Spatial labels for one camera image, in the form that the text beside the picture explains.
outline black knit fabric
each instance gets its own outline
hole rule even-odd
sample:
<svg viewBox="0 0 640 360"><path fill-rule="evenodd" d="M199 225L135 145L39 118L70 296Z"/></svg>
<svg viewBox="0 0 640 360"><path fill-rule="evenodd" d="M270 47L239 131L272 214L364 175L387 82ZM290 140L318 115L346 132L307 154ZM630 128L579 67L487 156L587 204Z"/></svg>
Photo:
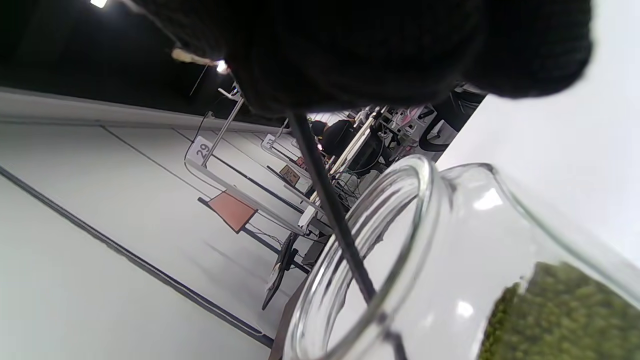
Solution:
<svg viewBox="0 0 640 360"><path fill-rule="evenodd" d="M589 0L130 0L180 46L225 58L256 112L437 101L457 81L553 94L591 54Z"/></svg>

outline chair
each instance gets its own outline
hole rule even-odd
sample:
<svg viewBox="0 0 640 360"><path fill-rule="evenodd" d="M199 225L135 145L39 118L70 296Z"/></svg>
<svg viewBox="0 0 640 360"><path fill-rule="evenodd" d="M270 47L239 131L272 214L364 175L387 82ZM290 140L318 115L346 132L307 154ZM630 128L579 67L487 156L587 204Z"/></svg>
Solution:
<svg viewBox="0 0 640 360"><path fill-rule="evenodd" d="M485 95L479 95L468 91L455 92L452 91L443 101L432 104L433 109L437 112L436 117L429 123L427 128L422 132L418 144L424 151L440 152L445 151L449 146L448 143L432 143L427 136L444 120L457 133L467 123L467 120L473 115L474 111L480 105Z"/></svg>

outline wire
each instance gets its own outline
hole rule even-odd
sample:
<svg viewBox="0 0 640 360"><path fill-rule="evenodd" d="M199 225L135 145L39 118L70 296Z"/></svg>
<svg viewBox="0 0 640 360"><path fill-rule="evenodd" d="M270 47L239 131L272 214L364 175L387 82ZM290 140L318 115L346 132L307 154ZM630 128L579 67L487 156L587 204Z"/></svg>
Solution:
<svg viewBox="0 0 640 360"><path fill-rule="evenodd" d="M269 238L271 238L273 241L275 241L275 242L277 242L278 244L280 244L280 248L282 248L282 247L284 246L284 242L280 241L280 239L278 239L276 236L265 233L262 229L260 229L259 227L257 227L256 225L253 225L253 224L251 224L251 223L248 223L247 225L251 225L254 229L256 229L256 230L257 230L257 231L254 231L254 232L255 232L255 234L268 236L268 237L269 237ZM304 256L302 256L302 254L300 254L300 252L298 252L298 253L296 254L296 256L299 256L300 258L304 258Z"/></svg>
<svg viewBox="0 0 640 360"><path fill-rule="evenodd" d="M292 233L292 231L291 231L291 230L289 230L288 228L286 228L286 227L284 227L284 226L282 226L282 225L278 224L277 222L275 222L275 221L274 221L274 220L272 220L271 218L269 218L269 217L267 217L266 215L262 214L260 211L258 211L258 212L257 212L257 214L258 214L258 215L260 215L260 216L262 216L263 218L265 218L265 219L269 220L270 222L272 222L272 223L276 224L277 226L280 226L282 229L285 229L286 231L289 231L290 233ZM298 235L298 236L299 236L299 237L301 237L301 238L307 239L307 240L311 240L311 241L316 242L316 243L323 243L322 241L320 241L320 240L318 240L318 239L312 239L312 238L306 237L306 236L304 236L304 235Z"/></svg>

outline black wall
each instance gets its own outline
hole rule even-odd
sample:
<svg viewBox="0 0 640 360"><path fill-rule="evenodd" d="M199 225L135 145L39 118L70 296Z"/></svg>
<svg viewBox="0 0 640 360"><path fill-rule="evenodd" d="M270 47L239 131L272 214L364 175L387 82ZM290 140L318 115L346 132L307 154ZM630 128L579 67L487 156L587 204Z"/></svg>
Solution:
<svg viewBox="0 0 640 360"><path fill-rule="evenodd" d="M198 82L204 67L174 61L171 39L119 1L2 1L0 23L0 86L219 118L235 106L217 91L230 91L230 76L208 68ZM284 121L247 106L237 119Z"/></svg>

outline green moss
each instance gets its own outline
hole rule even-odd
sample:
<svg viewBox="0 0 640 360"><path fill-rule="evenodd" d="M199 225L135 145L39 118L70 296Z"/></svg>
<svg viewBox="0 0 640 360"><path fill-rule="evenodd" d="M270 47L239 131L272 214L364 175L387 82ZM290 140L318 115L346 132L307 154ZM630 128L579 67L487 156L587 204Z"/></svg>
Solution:
<svg viewBox="0 0 640 360"><path fill-rule="evenodd" d="M506 288L478 360L636 360L640 311L566 263L538 263L525 291Z"/></svg>

